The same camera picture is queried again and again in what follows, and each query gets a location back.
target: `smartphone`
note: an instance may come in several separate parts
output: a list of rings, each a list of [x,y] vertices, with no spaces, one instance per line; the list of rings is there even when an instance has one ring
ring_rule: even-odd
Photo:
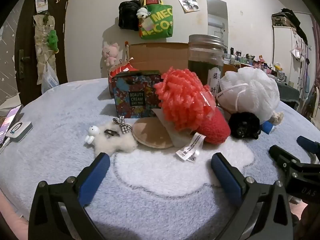
[[[16,117],[19,115],[20,111],[22,110],[23,105],[16,106],[12,108],[9,113],[7,114],[6,118],[4,119],[1,127],[0,127],[0,145],[3,144],[5,134],[9,130],[9,128],[14,125],[14,121]]]

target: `cardboard box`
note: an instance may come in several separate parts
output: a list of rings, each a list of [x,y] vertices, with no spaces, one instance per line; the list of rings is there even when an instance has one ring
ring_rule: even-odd
[[[129,46],[130,64],[138,70],[159,70],[165,73],[171,66],[188,68],[188,44],[156,42],[132,44]]]

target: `blue gripper pad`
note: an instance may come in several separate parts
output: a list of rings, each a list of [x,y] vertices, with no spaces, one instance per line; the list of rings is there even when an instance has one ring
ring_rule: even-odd
[[[98,157],[93,161],[93,163],[89,167],[87,167],[89,169],[92,169],[92,171],[87,175],[86,179],[79,187],[78,192],[78,200],[82,207],[91,203],[102,180],[107,174],[109,167],[110,157],[105,153],[100,153]]]
[[[311,141],[303,136],[299,136],[297,138],[297,143],[307,152],[312,154],[320,154],[320,148],[317,142]]]
[[[221,186],[224,189],[229,201],[237,207],[240,207],[242,204],[242,188],[235,177],[232,175],[230,169],[236,169],[238,172],[239,170],[232,167],[229,163],[228,164],[230,167],[228,168],[222,161],[222,158],[225,162],[228,163],[228,161],[223,157],[221,153],[214,154],[211,159],[211,168],[220,181]]]

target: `pink bear plush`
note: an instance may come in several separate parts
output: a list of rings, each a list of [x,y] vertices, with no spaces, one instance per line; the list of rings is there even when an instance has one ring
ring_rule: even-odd
[[[107,66],[113,66],[117,60],[119,54],[119,45],[114,43],[112,45],[105,44],[102,49],[102,55],[105,57],[105,63]]]

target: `light blue fluffy blanket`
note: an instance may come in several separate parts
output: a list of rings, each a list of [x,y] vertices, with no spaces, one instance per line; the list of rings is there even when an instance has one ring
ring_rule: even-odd
[[[140,145],[131,154],[114,154],[88,214],[107,239],[213,239],[235,210],[211,171],[215,152],[221,151],[244,176],[268,184],[283,178],[268,155],[270,146],[277,144],[310,163],[296,139],[319,140],[320,131],[282,102],[276,111],[283,111],[284,119],[270,135],[204,145],[196,163],[176,158],[174,148],[156,151]],[[1,153],[0,187],[28,218],[41,180],[60,183],[91,164],[93,148],[84,143],[87,130],[111,121],[116,109],[108,80],[98,79],[60,85],[22,112],[22,120],[34,128]]]

